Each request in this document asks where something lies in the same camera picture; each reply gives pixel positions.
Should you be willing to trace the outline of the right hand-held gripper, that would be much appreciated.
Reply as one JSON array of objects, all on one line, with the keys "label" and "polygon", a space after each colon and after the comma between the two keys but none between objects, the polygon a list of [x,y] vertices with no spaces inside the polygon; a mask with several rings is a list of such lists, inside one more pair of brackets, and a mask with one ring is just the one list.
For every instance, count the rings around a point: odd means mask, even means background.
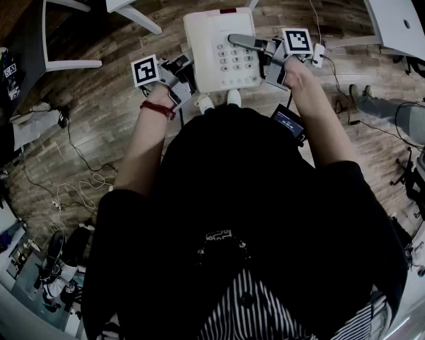
[{"label": "right hand-held gripper", "polygon": [[282,29],[282,36],[270,41],[241,34],[228,35],[228,42],[236,46],[262,52],[262,78],[269,84],[287,91],[285,63],[290,56],[313,54],[309,31],[307,29]]}]

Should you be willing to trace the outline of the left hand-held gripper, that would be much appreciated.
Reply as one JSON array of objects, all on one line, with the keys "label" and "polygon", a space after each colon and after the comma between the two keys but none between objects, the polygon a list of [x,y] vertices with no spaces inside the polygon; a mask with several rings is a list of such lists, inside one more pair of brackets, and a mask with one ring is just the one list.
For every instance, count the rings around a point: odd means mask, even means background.
[{"label": "left hand-held gripper", "polygon": [[173,60],[157,60],[152,54],[131,63],[136,88],[153,82],[168,87],[169,97],[174,103],[173,112],[178,112],[195,94],[194,59],[181,55]]}]

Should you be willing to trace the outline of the white desk telephone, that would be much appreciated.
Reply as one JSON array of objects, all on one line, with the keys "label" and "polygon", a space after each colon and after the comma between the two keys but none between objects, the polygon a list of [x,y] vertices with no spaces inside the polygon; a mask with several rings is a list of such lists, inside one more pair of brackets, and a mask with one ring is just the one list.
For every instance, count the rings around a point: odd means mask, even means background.
[{"label": "white desk telephone", "polygon": [[183,17],[200,93],[253,88],[261,84],[258,53],[230,42],[232,34],[254,37],[247,7],[190,13]]}]

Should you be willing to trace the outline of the person's left forearm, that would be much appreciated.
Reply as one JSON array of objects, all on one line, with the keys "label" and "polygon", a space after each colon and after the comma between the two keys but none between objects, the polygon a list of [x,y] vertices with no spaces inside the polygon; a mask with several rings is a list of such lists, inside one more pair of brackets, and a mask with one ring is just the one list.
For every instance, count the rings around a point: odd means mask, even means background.
[{"label": "person's left forearm", "polygon": [[142,108],[129,146],[120,165],[115,190],[130,190],[150,196],[161,163],[168,118],[151,108]]}]

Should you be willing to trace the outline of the person's right forearm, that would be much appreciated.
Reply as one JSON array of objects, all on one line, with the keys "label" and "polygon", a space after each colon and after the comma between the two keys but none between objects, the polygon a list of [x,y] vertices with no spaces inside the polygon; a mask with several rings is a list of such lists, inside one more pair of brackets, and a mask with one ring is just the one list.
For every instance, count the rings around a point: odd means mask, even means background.
[{"label": "person's right forearm", "polygon": [[305,67],[296,72],[292,94],[305,124],[316,167],[340,161],[357,161],[357,152],[331,107],[321,84]]}]

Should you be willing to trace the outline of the person's right hand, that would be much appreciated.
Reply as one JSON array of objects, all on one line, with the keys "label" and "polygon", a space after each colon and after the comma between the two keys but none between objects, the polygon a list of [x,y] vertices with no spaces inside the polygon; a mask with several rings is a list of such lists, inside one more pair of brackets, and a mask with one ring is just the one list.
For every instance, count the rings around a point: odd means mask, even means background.
[{"label": "person's right hand", "polygon": [[303,80],[308,75],[309,70],[296,57],[290,56],[285,64],[286,78],[284,84],[294,90],[303,86]]}]

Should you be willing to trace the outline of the person's white left shoe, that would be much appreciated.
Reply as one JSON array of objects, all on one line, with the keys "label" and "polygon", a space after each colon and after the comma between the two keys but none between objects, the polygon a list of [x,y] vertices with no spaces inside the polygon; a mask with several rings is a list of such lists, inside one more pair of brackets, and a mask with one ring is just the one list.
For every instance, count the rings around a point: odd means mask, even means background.
[{"label": "person's white left shoe", "polygon": [[214,109],[214,104],[208,94],[201,94],[195,100],[195,105],[202,114],[204,114],[209,109]]}]

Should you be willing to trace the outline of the white power adapter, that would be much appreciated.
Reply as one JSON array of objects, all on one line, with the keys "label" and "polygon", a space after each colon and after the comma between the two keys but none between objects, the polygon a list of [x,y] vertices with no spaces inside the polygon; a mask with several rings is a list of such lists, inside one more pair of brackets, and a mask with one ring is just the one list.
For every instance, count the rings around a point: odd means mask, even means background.
[{"label": "white power adapter", "polygon": [[322,44],[315,43],[312,57],[312,65],[316,68],[321,68],[323,64],[323,56],[325,54],[325,47]]}]

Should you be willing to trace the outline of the small black screen device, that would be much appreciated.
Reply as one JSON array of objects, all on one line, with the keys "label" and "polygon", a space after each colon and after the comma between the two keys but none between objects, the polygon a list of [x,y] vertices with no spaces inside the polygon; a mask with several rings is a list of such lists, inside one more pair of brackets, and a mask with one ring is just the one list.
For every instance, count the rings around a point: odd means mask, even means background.
[{"label": "small black screen device", "polygon": [[307,137],[305,134],[305,125],[298,115],[282,104],[279,104],[272,114],[272,119],[285,126],[296,140],[297,146],[303,147],[303,143]]}]

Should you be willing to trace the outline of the person's black shirt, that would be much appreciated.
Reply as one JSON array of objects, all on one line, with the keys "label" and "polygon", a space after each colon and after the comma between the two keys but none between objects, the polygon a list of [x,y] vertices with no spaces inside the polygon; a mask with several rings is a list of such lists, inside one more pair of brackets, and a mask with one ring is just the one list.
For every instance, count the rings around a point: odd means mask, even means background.
[{"label": "person's black shirt", "polygon": [[82,298],[87,337],[197,340],[243,270],[328,340],[373,287],[391,325],[408,264],[357,163],[316,169],[281,123],[216,110],[171,142],[152,196],[120,189],[100,200]]}]

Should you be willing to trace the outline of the black white striped garment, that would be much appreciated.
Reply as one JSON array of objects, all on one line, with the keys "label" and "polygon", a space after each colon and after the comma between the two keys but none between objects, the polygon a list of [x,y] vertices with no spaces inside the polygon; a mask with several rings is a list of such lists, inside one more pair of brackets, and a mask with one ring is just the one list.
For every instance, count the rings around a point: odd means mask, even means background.
[{"label": "black white striped garment", "polygon": [[[392,312],[373,287],[370,302],[328,340],[381,340]],[[202,326],[197,340],[325,340],[316,337],[249,270],[241,271]]]}]

